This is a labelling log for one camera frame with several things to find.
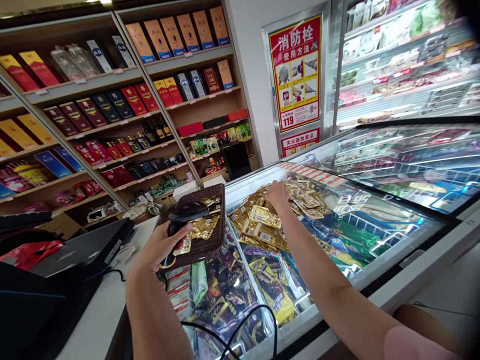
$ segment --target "hand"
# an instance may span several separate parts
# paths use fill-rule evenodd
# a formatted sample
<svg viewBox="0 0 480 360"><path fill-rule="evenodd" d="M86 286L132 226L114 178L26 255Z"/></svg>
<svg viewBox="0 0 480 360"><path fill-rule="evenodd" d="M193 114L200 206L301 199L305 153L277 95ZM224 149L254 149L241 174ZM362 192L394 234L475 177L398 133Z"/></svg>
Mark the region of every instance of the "hand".
<svg viewBox="0 0 480 360"><path fill-rule="evenodd" d="M174 246L189 234L193 226L193 224L189 222L175 235L169 237L167 235L169 225L170 221L167 221L155 228L145 246L136 257L135 262L131 266L131 270L128 272L129 274L135 269L156 275L160 269L161 262L167 257L170 251L172 251Z"/></svg>
<svg viewBox="0 0 480 360"><path fill-rule="evenodd" d="M271 183L270 190L266 192L266 198L273 205L277 213L279 212L279 209L284 206L290 208L289 196L289 187L283 182L278 182L276 180Z"/></svg>

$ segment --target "red sign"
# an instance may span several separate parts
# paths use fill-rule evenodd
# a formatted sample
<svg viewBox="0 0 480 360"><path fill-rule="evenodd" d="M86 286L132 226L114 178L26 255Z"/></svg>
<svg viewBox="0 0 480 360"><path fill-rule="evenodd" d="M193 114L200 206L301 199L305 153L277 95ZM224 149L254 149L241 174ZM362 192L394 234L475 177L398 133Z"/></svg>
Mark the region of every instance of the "red sign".
<svg viewBox="0 0 480 360"><path fill-rule="evenodd" d="M286 158L319 142L319 129L287 137L281 141L281 151Z"/></svg>
<svg viewBox="0 0 480 360"><path fill-rule="evenodd" d="M320 119L322 15L269 34L280 132Z"/></svg>

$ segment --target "forearm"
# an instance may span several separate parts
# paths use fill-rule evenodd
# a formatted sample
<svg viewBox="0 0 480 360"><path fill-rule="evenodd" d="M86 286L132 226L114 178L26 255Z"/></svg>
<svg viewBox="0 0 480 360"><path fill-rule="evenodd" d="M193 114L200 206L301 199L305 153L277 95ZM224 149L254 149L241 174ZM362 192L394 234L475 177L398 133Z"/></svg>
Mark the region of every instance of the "forearm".
<svg viewBox="0 0 480 360"><path fill-rule="evenodd" d="M155 275L141 269L128 273L126 307L135 360L193 359L187 334Z"/></svg>

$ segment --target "black box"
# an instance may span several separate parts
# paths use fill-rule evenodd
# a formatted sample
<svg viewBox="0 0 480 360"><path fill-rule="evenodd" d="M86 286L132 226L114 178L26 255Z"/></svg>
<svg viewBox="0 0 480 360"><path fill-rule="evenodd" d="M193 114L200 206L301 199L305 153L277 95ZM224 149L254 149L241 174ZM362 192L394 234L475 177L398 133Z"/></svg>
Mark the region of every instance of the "black box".
<svg viewBox="0 0 480 360"><path fill-rule="evenodd" d="M105 94L93 95L91 99L95 105L98 106L101 113L110 124L116 123L122 119Z"/></svg>
<svg viewBox="0 0 480 360"><path fill-rule="evenodd" d="M135 116L134 112L119 90L107 91L106 96L111 101L122 119L130 119Z"/></svg>

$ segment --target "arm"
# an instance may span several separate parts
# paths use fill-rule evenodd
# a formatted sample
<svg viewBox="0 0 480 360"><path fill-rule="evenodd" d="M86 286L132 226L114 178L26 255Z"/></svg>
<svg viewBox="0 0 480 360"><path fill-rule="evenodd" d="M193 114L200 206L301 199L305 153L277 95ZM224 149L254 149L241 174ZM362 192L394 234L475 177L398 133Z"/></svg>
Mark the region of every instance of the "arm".
<svg viewBox="0 0 480 360"><path fill-rule="evenodd" d="M127 275L126 308L135 360L194 357L187 334L156 276L162 260L189 233L192 224L168 237L169 224L167 221L156 227Z"/></svg>
<svg viewBox="0 0 480 360"><path fill-rule="evenodd" d="M281 219L298 271L325 321L359 359L382 360L388 331L402 324L350 284L290 208L286 185L274 181L266 196Z"/></svg>

